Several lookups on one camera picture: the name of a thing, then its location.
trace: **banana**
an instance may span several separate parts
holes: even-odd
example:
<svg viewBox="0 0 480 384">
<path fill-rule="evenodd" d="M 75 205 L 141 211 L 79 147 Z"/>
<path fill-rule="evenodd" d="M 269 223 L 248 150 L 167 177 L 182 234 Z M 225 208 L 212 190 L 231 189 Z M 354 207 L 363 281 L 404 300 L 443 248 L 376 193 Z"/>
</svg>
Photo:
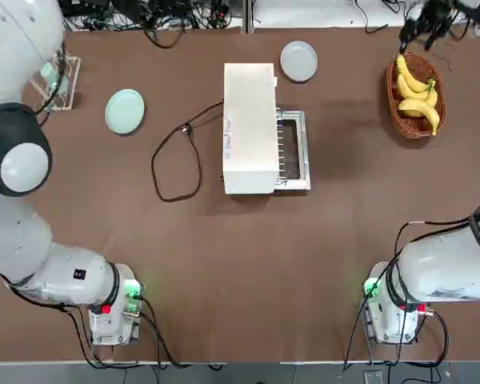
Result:
<svg viewBox="0 0 480 384">
<path fill-rule="evenodd" d="M 398 74 L 397 76 L 397 90 L 400 96 L 403 98 L 413 98 L 416 100 L 425 101 L 429 96 L 430 85 L 423 92 L 414 92 L 407 84 L 407 81 L 403 74 Z"/>
<path fill-rule="evenodd" d="M 437 105 L 438 92 L 434 88 L 430 89 L 429 95 L 426 97 L 425 102 L 432 108 L 435 108 L 435 106 Z M 410 118 L 420 118 L 423 116 L 416 110 L 404 110 L 403 113 L 404 115 L 409 116 Z"/>
<path fill-rule="evenodd" d="M 429 123 L 432 125 L 432 135 L 435 136 L 438 132 L 439 114 L 432 106 L 429 106 L 423 100 L 413 100 L 408 98 L 398 104 L 398 110 L 416 110 L 420 114 L 424 115 Z"/>
<path fill-rule="evenodd" d="M 411 88 L 413 92 L 423 92 L 425 90 L 428 90 L 430 86 L 434 86 L 435 80 L 433 80 L 432 78 L 429 79 L 427 84 L 416 80 L 414 76 L 409 72 L 409 68 L 406 64 L 406 59 L 401 54 L 397 56 L 396 64 L 397 72 L 403 75 L 407 85 L 409 86 L 409 88 Z"/>
</svg>

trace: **light blue plate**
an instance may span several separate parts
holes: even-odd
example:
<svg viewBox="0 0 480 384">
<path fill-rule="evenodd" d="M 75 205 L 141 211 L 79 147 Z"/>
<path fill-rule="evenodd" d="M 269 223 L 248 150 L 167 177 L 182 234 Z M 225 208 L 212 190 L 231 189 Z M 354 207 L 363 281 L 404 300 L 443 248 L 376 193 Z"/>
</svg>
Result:
<svg viewBox="0 0 480 384">
<path fill-rule="evenodd" d="M 106 104 L 105 121 L 116 134 L 131 134 L 144 117 L 144 99 L 136 90 L 120 90 Z"/>
</svg>

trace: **floor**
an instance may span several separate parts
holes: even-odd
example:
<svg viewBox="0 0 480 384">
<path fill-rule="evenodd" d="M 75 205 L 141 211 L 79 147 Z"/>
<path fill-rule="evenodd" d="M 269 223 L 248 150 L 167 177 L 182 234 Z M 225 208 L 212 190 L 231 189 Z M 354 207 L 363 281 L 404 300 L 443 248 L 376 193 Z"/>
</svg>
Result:
<svg viewBox="0 0 480 384">
<path fill-rule="evenodd" d="M 406 378 L 419 378 L 430 382 L 429 370 L 404 364 L 391 370 L 390 382 L 385 367 L 356 364 L 339 375 L 341 368 L 335 364 L 235 363 L 215 372 L 199 365 L 184 370 L 168 368 L 162 372 L 161 381 L 163 384 L 400 384 Z M 375 372 L 371 375 L 373 379 L 365 381 L 365 374 L 371 371 L 381 372 Z M 440 372 L 442 384 L 480 384 L 480 362 L 446 362 Z M 148 366 L 129 370 L 126 376 L 124 370 L 93 370 L 85 364 L 0 366 L 0 384 L 123 384 L 123 381 L 124 384 L 155 383 L 155 376 Z"/>
</svg>

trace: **table surface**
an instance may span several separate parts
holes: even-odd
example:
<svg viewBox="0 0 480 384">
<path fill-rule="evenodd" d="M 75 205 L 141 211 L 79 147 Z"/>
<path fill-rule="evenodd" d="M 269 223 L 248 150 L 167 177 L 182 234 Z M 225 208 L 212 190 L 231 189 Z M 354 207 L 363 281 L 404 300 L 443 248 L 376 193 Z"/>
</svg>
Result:
<svg viewBox="0 0 480 384">
<path fill-rule="evenodd" d="M 28 200 L 56 242 L 132 267 L 176 359 L 341 361 L 361 283 L 373 264 L 391 257 L 400 225 L 464 217 L 480 203 L 480 38 L 439 42 L 436 56 L 426 55 L 442 76 L 446 125 L 432 140 L 408 142 L 391 124 L 385 94 L 397 36 L 200 30 L 160 50 L 136 32 L 73 34 L 70 52 L 82 58 L 75 106 L 46 124 L 54 168 Z M 185 202 L 158 200 L 150 157 L 172 128 L 221 99 L 223 64 L 277 63 L 295 39 L 314 46 L 318 72 L 293 84 L 276 64 L 276 93 L 278 102 L 306 112 L 312 190 L 226 196 L 218 108 L 195 132 L 200 192 Z M 138 90 L 146 103 L 143 126 L 130 137 L 112 134 L 104 121 L 109 97 L 122 88 Z M 164 194 L 194 188 L 196 165 L 183 136 L 156 167 Z M 426 230 L 409 230 L 402 240 Z M 434 308 L 450 328 L 448 359 L 480 360 L 480 302 Z M 442 333 L 434 321 L 420 339 L 402 358 L 436 359 Z M 139 346 L 104 356 L 153 361 L 155 351 L 145 328 Z M 368 359 L 361 327 L 351 357 Z M 376 348 L 374 357 L 394 358 L 394 348 Z M 0 282 L 0 361 L 20 360 L 82 356 L 65 315 L 20 302 Z"/>
</svg>

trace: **woven basket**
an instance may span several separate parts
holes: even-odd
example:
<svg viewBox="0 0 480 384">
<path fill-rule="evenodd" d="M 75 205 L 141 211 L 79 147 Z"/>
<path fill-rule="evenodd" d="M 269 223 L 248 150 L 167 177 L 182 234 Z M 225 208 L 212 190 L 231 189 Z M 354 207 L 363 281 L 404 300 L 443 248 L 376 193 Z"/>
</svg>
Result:
<svg viewBox="0 0 480 384">
<path fill-rule="evenodd" d="M 439 113 L 439 125 L 438 131 L 441 129 L 445 122 L 446 116 L 446 104 L 444 93 L 442 91 L 441 78 L 435 68 L 421 56 L 417 56 L 412 53 L 405 54 L 407 67 L 412 75 L 420 82 L 426 82 L 429 78 L 435 79 L 435 90 L 438 92 L 438 104 L 435 109 Z M 432 135 L 432 126 L 426 120 L 426 118 L 409 118 L 398 111 L 398 104 L 402 100 L 402 97 L 397 91 L 397 71 L 394 60 L 387 68 L 386 72 L 386 88 L 387 97 L 390 103 L 391 120 L 393 120 L 394 126 L 398 132 L 406 138 L 424 138 Z"/>
</svg>

